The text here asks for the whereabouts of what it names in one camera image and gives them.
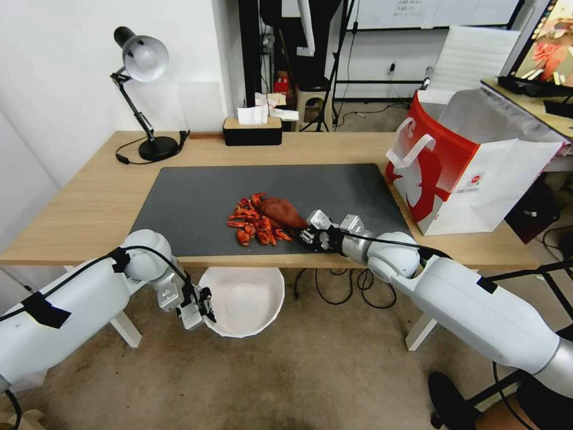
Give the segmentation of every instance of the desk lamp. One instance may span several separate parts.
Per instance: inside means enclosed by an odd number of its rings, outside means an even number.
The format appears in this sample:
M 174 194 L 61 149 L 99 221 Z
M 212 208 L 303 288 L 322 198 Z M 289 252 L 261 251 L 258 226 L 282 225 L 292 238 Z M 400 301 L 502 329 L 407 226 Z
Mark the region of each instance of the desk lamp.
M 111 74 L 111 78 L 125 98 L 139 125 L 147 134 L 147 140 L 139 147 L 141 158 L 149 161 L 159 161 L 178 153 L 179 147 L 175 139 L 167 136 L 153 135 L 153 126 L 147 118 L 137 110 L 130 97 L 125 92 L 124 84 L 130 79 L 140 82 L 151 82 L 159 78 L 169 62 L 169 54 L 165 45 L 149 36 L 137 36 L 127 27 L 118 27 L 113 38 L 122 48 L 124 66 Z

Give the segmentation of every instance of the bag handle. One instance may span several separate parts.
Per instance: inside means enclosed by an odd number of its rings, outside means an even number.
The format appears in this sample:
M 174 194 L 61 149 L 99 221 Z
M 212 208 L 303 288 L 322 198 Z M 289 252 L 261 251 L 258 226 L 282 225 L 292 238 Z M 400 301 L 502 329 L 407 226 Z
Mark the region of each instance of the bag handle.
M 425 134 L 418 139 L 416 144 L 410 149 L 410 151 L 404 156 L 404 158 L 400 158 L 396 153 L 396 149 L 398 148 L 398 140 L 400 133 L 402 130 L 414 119 L 411 117 L 406 118 L 403 123 L 400 124 L 400 127 L 396 130 L 396 134 L 394 136 L 394 142 L 392 146 L 386 152 L 386 157 L 392 162 L 395 168 L 405 168 L 412 165 L 416 157 L 422 152 L 426 146 L 430 145 L 432 148 L 436 144 L 436 139 L 434 139 L 431 135 Z

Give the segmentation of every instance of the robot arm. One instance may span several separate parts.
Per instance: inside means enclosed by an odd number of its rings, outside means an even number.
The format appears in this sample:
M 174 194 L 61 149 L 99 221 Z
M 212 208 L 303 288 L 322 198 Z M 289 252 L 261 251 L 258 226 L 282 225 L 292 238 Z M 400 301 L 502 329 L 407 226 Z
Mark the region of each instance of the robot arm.
M 151 230 L 140 230 L 129 235 L 121 248 L 129 255 L 124 258 L 124 267 L 118 257 L 102 257 L 91 266 L 88 261 L 36 293 L 41 300 L 49 298 L 45 306 L 52 306 L 60 315 L 64 314 L 63 323 L 50 326 L 45 321 L 49 319 L 46 314 L 51 309 L 30 310 L 22 303 L 2 317 L 0 392 L 25 375 L 60 363 L 116 317 L 131 295 L 145 284 L 155 289 L 163 311 L 177 308 L 186 329 L 201 323 L 203 315 L 214 321 L 208 288 L 201 289 L 188 279 L 181 279 L 154 253 L 163 255 L 177 268 L 177 259 L 172 256 L 165 237 Z M 15 312 L 19 313 L 6 318 Z
M 302 231 L 301 238 L 309 246 L 337 251 L 367 266 L 490 360 L 525 370 L 548 388 L 573 398 L 573 343 L 555 334 L 525 300 L 446 257 L 432 256 L 414 276 L 420 254 L 405 233 L 376 236 L 358 216 L 348 215 L 336 225 L 319 210 L 307 221 L 310 228 Z

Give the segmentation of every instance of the black tissue box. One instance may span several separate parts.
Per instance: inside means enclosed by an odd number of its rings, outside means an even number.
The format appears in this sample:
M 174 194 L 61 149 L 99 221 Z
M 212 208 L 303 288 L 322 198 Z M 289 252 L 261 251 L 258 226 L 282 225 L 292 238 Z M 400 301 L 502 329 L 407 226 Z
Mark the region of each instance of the black tissue box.
M 271 116 L 267 124 L 241 125 L 237 118 L 227 118 L 223 124 L 227 146 L 262 146 L 282 143 L 282 121 Z

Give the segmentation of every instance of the whiteboard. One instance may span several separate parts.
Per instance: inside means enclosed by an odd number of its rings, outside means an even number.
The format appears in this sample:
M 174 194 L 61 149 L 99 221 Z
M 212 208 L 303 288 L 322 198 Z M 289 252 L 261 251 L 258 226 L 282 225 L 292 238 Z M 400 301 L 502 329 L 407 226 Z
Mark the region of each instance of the whiteboard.
M 505 25 L 519 0 L 355 0 L 348 29 Z

